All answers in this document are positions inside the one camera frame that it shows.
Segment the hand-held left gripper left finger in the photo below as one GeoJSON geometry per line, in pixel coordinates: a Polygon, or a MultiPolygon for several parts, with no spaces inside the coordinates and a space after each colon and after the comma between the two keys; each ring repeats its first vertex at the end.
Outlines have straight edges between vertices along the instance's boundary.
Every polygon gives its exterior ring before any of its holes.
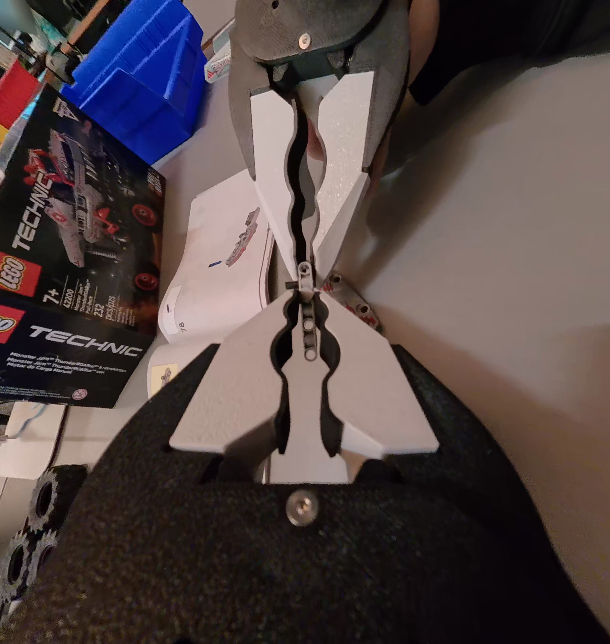
{"type": "Polygon", "coordinates": [[[170,447],[217,456],[207,482],[261,482],[271,455],[286,458],[275,484],[301,484],[296,457],[287,455],[302,422],[302,359],[293,332],[301,297],[288,291],[217,348],[191,398],[170,447]]]}

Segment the open instruction booklet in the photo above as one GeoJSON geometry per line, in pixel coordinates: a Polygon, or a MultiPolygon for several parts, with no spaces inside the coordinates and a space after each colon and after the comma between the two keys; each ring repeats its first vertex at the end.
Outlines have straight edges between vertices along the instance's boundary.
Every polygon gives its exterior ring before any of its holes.
{"type": "Polygon", "coordinates": [[[247,171],[193,199],[184,252],[158,310],[166,343],[148,363],[149,398],[206,347],[221,343],[269,304],[273,247],[247,171]]]}

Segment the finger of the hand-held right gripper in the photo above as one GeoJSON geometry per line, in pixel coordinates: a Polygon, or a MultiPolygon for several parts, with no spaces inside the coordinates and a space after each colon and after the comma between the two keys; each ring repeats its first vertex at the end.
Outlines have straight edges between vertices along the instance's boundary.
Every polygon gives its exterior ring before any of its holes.
{"type": "Polygon", "coordinates": [[[296,101],[273,90],[251,97],[255,189],[291,280],[306,258],[300,168],[307,142],[304,115],[296,101]]]}
{"type": "Polygon", "coordinates": [[[369,186],[364,152],[373,77],[373,71],[365,71],[305,82],[305,112],[315,126],[325,160],[316,194],[318,227],[311,242],[317,276],[328,276],[333,270],[369,186]]]}

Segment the red and white packet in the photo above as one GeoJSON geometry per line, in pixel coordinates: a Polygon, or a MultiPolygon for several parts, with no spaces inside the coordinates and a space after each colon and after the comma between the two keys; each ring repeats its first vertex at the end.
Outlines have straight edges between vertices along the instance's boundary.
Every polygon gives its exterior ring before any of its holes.
{"type": "Polygon", "coordinates": [[[204,65],[204,79],[212,85],[229,75],[231,64],[231,49],[229,44],[215,52],[204,65]]]}

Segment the black toy set box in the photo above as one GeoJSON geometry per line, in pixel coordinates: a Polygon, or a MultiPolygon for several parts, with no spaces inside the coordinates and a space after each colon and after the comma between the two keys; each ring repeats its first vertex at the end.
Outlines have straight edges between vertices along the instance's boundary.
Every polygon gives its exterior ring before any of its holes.
{"type": "Polygon", "coordinates": [[[0,400],[112,408],[157,327],[165,179],[45,85],[0,150],[0,400]]]}

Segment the person's right forearm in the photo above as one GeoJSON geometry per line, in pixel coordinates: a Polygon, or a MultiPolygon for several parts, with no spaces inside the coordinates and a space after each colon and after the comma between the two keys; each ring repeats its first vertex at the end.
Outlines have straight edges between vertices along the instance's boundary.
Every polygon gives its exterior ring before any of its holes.
{"type": "Polygon", "coordinates": [[[463,71],[551,62],[610,42],[610,1],[409,1],[409,92],[428,105],[463,71]]]}

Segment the red storage bin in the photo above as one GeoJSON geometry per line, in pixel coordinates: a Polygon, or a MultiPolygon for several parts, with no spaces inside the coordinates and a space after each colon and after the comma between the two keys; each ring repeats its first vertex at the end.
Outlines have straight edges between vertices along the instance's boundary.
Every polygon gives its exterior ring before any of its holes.
{"type": "Polygon", "coordinates": [[[9,129],[32,100],[39,81],[15,59],[0,79],[0,124],[9,129]]]}

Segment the blue storage bin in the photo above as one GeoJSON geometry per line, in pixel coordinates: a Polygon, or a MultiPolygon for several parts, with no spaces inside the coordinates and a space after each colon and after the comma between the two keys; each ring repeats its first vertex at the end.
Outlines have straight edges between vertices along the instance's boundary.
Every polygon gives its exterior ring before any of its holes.
{"type": "Polygon", "coordinates": [[[181,1],[132,1],[61,94],[149,165],[196,131],[203,30],[181,1]]]}

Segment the grey desk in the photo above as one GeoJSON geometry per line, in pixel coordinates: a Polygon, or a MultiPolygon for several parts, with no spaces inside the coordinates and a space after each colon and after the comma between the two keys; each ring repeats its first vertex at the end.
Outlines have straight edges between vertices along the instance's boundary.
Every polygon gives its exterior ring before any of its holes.
{"type": "Polygon", "coordinates": [[[297,487],[172,455],[198,358],[95,466],[0,643],[610,643],[610,35],[395,127],[367,294],[441,447],[297,487]]]}

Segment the grey printed toy panel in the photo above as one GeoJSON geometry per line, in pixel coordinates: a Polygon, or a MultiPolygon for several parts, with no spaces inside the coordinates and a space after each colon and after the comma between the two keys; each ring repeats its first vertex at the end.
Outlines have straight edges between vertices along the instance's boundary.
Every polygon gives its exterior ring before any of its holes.
{"type": "Polygon", "coordinates": [[[382,325],[371,305],[338,272],[331,273],[320,287],[331,299],[375,331],[381,333],[382,325]]]}

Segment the grey toy brick beam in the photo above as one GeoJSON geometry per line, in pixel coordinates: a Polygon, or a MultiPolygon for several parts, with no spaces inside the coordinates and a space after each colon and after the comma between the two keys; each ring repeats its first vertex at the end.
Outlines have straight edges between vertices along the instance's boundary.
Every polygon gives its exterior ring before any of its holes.
{"type": "Polygon", "coordinates": [[[303,354],[305,360],[312,363],[318,358],[318,335],[315,314],[315,276],[310,262],[301,262],[298,266],[298,290],[303,354]]]}

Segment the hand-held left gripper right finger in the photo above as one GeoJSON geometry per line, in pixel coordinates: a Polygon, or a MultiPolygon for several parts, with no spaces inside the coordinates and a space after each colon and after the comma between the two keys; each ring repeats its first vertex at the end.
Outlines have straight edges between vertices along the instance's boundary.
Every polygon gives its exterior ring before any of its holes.
{"type": "Polygon", "coordinates": [[[351,480],[347,462],[434,453],[439,441],[388,340],[324,292],[315,296],[313,480],[351,480]]]}

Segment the black rubber Lego tyres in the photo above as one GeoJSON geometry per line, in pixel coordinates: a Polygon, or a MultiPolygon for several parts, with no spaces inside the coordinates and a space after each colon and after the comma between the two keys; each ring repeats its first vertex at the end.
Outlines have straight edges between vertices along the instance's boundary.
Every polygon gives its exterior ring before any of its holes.
{"type": "Polygon", "coordinates": [[[18,403],[0,446],[0,543],[20,530],[36,480],[60,465],[92,468],[116,429],[116,410],[18,403]]]}

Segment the black toy tyre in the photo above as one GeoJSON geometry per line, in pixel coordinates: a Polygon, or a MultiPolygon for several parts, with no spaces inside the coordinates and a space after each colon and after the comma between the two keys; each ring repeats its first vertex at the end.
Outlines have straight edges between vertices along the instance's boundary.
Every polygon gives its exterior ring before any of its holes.
{"type": "Polygon", "coordinates": [[[59,530],[89,473],[84,464],[59,465],[45,471],[36,482],[26,525],[32,533],[59,530]]]}
{"type": "Polygon", "coordinates": [[[2,601],[19,600],[35,582],[38,541],[37,534],[31,529],[24,529],[11,538],[1,569],[2,601]]]}
{"type": "Polygon", "coordinates": [[[39,574],[59,542],[59,532],[51,530],[44,532],[36,543],[34,551],[34,571],[39,574]]]}

